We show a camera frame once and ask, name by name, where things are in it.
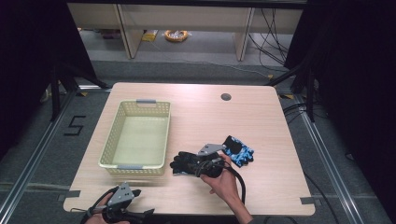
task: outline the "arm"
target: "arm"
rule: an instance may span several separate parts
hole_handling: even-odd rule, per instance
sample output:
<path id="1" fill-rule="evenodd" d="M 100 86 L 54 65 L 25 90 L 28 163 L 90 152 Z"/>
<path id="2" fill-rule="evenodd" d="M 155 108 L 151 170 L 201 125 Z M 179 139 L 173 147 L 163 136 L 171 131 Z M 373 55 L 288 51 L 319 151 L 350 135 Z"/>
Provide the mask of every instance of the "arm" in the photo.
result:
<path id="1" fill-rule="evenodd" d="M 113 195 L 113 193 L 108 193 L 106 195 L 106 197 L 101 202 L 99 202 L 98 206 L 105 205 L 106 202 L 111 198 L 112 195 Z M 87 222 L 85 222 L 85 224 L 106 224 L 106 222 L 103 219 L 102 213 L 98 213 L 98 214 L 92 215 L 87 220 Z M 130 222 L 129 221 L 121 221 L 121 222 L 118 222 L 117 224 L 130 224 Z"/>
<path id="2" fill-rule="evenodd" d="M 229 157 L 225 155 L 220 156 L 226 160 L 226 165 L 231 164 L 231 159 Z M 221 175 L 217 178 L 201 175 L 201 179 L 212 188 L 212 190 L 210 190 L 211 194 L 216 193 L 224 202 L 228 204 L 239 223 L 248 224 L 253 219 L 239 198 L 238 188 L 236 187 L 236 179 L 230 171 L 223 169 Z"/>

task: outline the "black cable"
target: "black cable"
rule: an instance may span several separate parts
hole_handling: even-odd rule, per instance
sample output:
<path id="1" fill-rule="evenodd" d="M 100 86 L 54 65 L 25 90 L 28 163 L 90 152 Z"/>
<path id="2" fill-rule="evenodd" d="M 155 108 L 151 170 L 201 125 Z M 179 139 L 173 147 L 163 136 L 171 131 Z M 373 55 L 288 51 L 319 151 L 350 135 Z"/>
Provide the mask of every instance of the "black cable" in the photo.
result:
<path id="1" fill-rule="evenodd" d="M 273 59 L 274 61 L 276 61 L 277 63 L 283 63 L 280 59 L 278 59 L 275 55 L 273 55 L 272 53 L 268 52 L 267 50 L 265 50 L 262 46 L 265 44 L 265 39 L 264 39 L 264 43 L 262 43 L 262 45 L 260 46 L 251 36 L 251 34 L 248 35 L 251 39 L 251 41 L 253 42 L 253 44 L 256 46 L 256 48 L 259 50 L 260 53 L 264 53 L 265 55 L 267 55 L 268 57 L 270 57 L 271 59 Z"/>
<path id="2" fill-rule="evenodd" d="M 276 48 L 275 46 L 273 46 L 272 44 L 270 44 L 270 43 L 266 40 L 266 38 L 265 38 L 265 41 L 266 41 L 269 45 L 273 46 L 275 49 L 278 49 L 278 50 L 279 50 L 280 56 L 282 56 L 282 59 L 283 59 L 282 64 L 284 64 L 284 62 L 285 62 L 285 60 L 286 60 L 286 57 L 285 57 L 285 55 L 284 55 L 284 53 L 283 53 L 282 47 L 283 47 L 284 49 L 286 49 L 286 48 L 285 48 L 284 46 L 282 46 L 282 45 L 279 43 L 279 40 L 278 40 L 278 38 L 277 38 L 276 23 L 275 23 L 275 14 L 276 14 L 276 10 L 273 8 L 272 11 L 273 11 L 273 16 L 272 16 L 271 25 L 270 25 L 270 23 L 268 22 L 267 18 L 265 17 L 265 14 L 264 14 L 264 11 L 263 11 L 263 10 L 262 10 L 262 16 L 264 17 L 264 20 L 265 20 L 265 22 L 267 23 L 269 34 L 271 34 L 271 36 L 273 37 L 273 39 L 275 40 L 275 42 L 276 42 L 276 44 L 277 44 L 277 48 Z"/>
<path id="3" fill-rule="evenodd" d="M 264 219 L 263 224 L 266 224 L 270 218 L 271 218 L 271 217 L 266 217 L 266 218 Z M 290 220 L 293 224 L 298 224 L 297 221 L 294 220 L 294 218 L 292 218 L 292 217 L 285 217 L 285 218 L 287 218 L 288 220 Z"/>
<path id="4" fill-rule="evenodd" d="M 204 167 L 206 167 L 206 165 L 211 162 L 212 161 L 203 161 L 203 162 L 199 163 L 198 168 L 195 170 L 195 176 L 199 177 L 203 173 L 202 169 L 204 169 Z"/>
<path id="5" fill-rule="evenodd" d="M 242 189 L 242 195 L 241 195 L 241 201 L 243 204 L 245 204 L 245 199 L 246 199 L 246 194 L 247 194 L 247 188 L 245 185 L 245 181 L 242 178 L 242 176 L 236 172 L 236 170 L 231 166 L 230 163 L 228 163 L 227 161 L 225 161 L 229 166 L 224 166 L 224 165 L 219 165 L 219 164 L 213 164 L 214 166 L 218 166 L 218 167 L 222 167 L 223 169 L 226 169 L 228 171 L 231 172 L 231 174 L 233 174 L 239 181 L 239 183 L 241 184 L 241 189 Z"/>
<path id="6" fill-rule="evenodd" d="M 264 53 L 266 56 L 272 58 L 274 61 L 276 61 L 277 63 L 280 63 L 281 65 L 283 65 L 283 62 L 279 61 L 277 57 L 275 57 L 274 55 L 272 55 L 270 52 L 266 51 L 265 49 L 263 49 L 262 47 L 260 47 L 259 49 L 259 61 L 260 64 L 265 67 L 265 65 L 262 63 L 262 53 Z"/>
<path id="7" fill-rule="evenodd" d="M 238 172 L 235 171 L 235 169 L 233 167 L 229 166 L 229 167 L 225 167 L 225 169 L 230 171 L 239 180 L 239 183 L 241 184 L 241 188 L 242 188 L 241 201 L 242 201 L 243 204 L 245 204 L 247 189 L 246 189 L 246 186 L 245 186 L 244 179 L 242 178 L 242 176 Z"/>
<path id="8" fill-rule="evenodd" d="M 292 109 L 295 109 L 295 108 L 298 108 L 298 107 L 304 106 L 304 105 L 306 105 L 306 103 L 300 103 L 300 104 L 295 104 L 295 105 L 288 106 L 288 107 L 283 109 L 283 113 L 286 114 L 287 112 L 291 111 Z"/>
<path id="9" fill-rule="evenodd" d="M 291 124 L 295 119 L 297 119 L 299 116 L 301 116 L 301 115 L 305 112 L 305 110 L 303 110 L 303 111 L 298 111 L 298 112 L 299 112 L 299 114 L 296 115 L 296 116 L 294 116 L 291 120 L 289 120 L 289 121 L 288 121 L 288 124 Z"/>
<path id="10" fill-rule="evenodd" d="M 326 115 L 326 117 L 325 117 L 325 116 L 322 116 L 322 115 L 320 115 L 320 114 L 318 114 L 318 113 L 314 113 L 314 115 L 317 116 L 317 117 L 319 117 L 319 118 L 321 118 L 321 119 L 328 119 L 328 118 L 329 118 L 329 116 L 327 116 L 327 115 Z"/>
<path id="11" fill-rule="evenodd" d="M 264 37 L 262 34 L 260 34 L 260 36 L 262 37 L 262 39 L 264 40 L 264 42 L 266 42 L 269 46 L 273 47 L 274 49 L 276 49 L 276 46 L 274 46 L 273 44 L 271 44 L 270 42 L 267 41 L 268 35 L 270 33 L 267 34 L 266 37 Z"/>
<path id="12" fill-rule="evenodd" d="M 260 51 L 260 52 L 262 52 L 262 53 L 264 53 L 265 55 L 267 55 L 268 57 L 270 57 L 270 58 L 272 58 L 274 61 L 276 61 L 277 63 L 280 63 L 280 64 L 282 64 L 283 65 L 283 61 L 282 60 L 280 60 L 280 59 L 278 59 L 274 54 L 272 54 L 272 53 L 270 53 L 269 51 L 267 51 L 267 50 L 265 50 L 264 49 L 264 44 L 265 43 L 268 43 L 269 44 L 269 42 L 266 40 L 266 37 L 264 37 L 264 36 L 262 36 L 262 38 L 263 38 L 263 42 L 262 42 L 262 44 L 261 45 L 259 45 L 257 42 L 254 42 L 254 40 L 253 40 L 253 42 L 255 43 L 255 45 L 256 45 L 256 48 Z"/>
<path id="13" fill-rule="evenodd" d="M 287 117 L 287 116 L 289 116 L 289 115 L 292 115 L 292 114 L 295 114 L 295 113 L 302 112 L 302 111 L 304 111 L 304 110 L 294 110 L 294 111 L 291 111 L 291 112 L 289 112 L 288 114 L 285 114 L 285 117 Z"/>
<path id="14" fill-rule="evenodd" d="M 268 69 L 268 70 L 273 70 L 273 71 L 276 71 L 276 72 L 283 72 L 283 73 L 288 72 L 288 71 L 278 70 L 278 69 L 275 69 L 275 68 L 270 68 L 270 67 L 268 67 L 268 66 L 265 66 L 265 65 L 262 63 L 262 51 L 261 51 L 261 50 L 259 51 L 259 62 L 260 62 L 260 64 L 262 65 L 263 68 L 266 68 L 266 69 Z"/>
<path id="15" fill-rule="evenodd" d="M 101 202 L 101 201 L 106 197 L 107 194 L 116 192 L 118 188 L 119 188 L 119 187 L 116 186 L 115 188 L 110 189 L 110 190 L 108 190 L 105 194 L 103 194 L 103 195 L 96 201 L 96 203 L 94 203 L 93 206 L 90 207 L 90 208 L 86 211 L 86 213 L 85 213 L 84 217 L 82 218 L 80 224 L 85 224 L 85 223 L 87 222 L 87 220 L 92 216 L 93 209 L 96 207 L 96 205 L 99 204 L 99 202 Z"/>
<path id="16" fill-rule="evenodd" d="M 320 189 L 320 187 L 317 185 L 317 183 L 315 183 L 315 181 L 306 173 L 304 172 L 304 175 L 307 179 L 309 179 L 309 181 L 311 181 L 311 183 L 315 186 L 315 188 L 317 188 L 317 190 L 319 191 L 319 193 L 321 194 L 321 196 L 323 197 L 323 200 L 326 202 L 326 204 L 329 206 L 330 211 L 332 212 L 332 216 L 334 217 L 334 221 L 335 223 L 339 223 L 337 216 L 335 215 L 334 210 L 332 209 L 332 205 L 329 203 L 329 200 L 327 199 L 326 195 L 324 195 L 323 191 Z"/>

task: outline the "robotic arm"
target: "robotic arm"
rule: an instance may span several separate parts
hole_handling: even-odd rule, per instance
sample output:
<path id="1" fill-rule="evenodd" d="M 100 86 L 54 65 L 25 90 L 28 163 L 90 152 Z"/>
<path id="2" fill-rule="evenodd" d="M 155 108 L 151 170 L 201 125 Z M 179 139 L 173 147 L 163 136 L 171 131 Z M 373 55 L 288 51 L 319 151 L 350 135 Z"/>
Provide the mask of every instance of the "robotic arm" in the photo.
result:
<path id="1" fill-rule="evenodd" d="M 242 187 L 242 202 L 245 203 L 246 186 L 240 174 L 219 155 L 218 151 L 226 149 L 225 145 L 206 144 L 197 154 L 180 151 L 170 163 L 174 175 L 207 175 L 217 178 L 221 175 L 223 169 L 230 171 L 239 180 Z"/>
<path id="2" fill-rule="evenodd" d="M 102 214 L 103 219 L 107 223 L 120 221 L 129 221 L 134 224 L 143 223 L 147 216 L 154 213 L 154 209 L 148 210 L 144 213 L 132 213 L 126 210 L 132 200 L 140 195 L 140 192 L 140 189 L 131 190 L 127 183 L 122 183 L 120 186 L 108 190 L 91 208 L 87 210 L 87 213 L 81 220 L 81 224 L 87 222 L 87 220 L 94 214 Z M 105 205 L 99 206 L 99 202 L 101 202 L 108 193 L 113 193 L 113 195 Z"/>

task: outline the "basket handle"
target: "basket handle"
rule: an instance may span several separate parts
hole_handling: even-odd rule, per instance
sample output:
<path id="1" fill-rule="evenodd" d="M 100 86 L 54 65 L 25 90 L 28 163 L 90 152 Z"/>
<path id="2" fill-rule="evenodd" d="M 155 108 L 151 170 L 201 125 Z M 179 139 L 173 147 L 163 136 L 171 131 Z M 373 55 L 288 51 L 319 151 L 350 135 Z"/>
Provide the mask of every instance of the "basket handle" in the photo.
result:
<path id="1" fill-rule="evenodd" d="M 154 99 L 137 99 L 137 104 L 157 104 L 157 101 Z"/>

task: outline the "yellow object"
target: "yellow object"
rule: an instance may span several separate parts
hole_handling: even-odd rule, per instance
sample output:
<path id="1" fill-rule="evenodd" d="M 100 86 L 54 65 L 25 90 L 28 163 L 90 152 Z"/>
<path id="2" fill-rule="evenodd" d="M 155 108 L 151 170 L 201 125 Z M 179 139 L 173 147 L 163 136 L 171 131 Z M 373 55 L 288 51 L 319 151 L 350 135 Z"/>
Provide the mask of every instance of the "yellow object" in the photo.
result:
<path id="1" fill-rule="evenodd" d="M 143 36 L 142 36 L 142 40 L 143 41 L 154 41 L 155 40 L 155 36 L 157 35 L 158 30 L 147 30 Z"/>
<path id="2" fill-rule="evenodd" d="M 171 42 L 182 42 L 187 38 L 187 36 L 189 36 L 187 31 L 167 30 L 165 32 L 165 39 Z"/>
<path id="3" fill-rule="evenodd" d="M 279 96 L 279 99 L 289 99 L 289 100 L 294 99 L 294 95 L 293 94 L 281 94 L 281 95 L 278 95 L 278 96 Z"/>

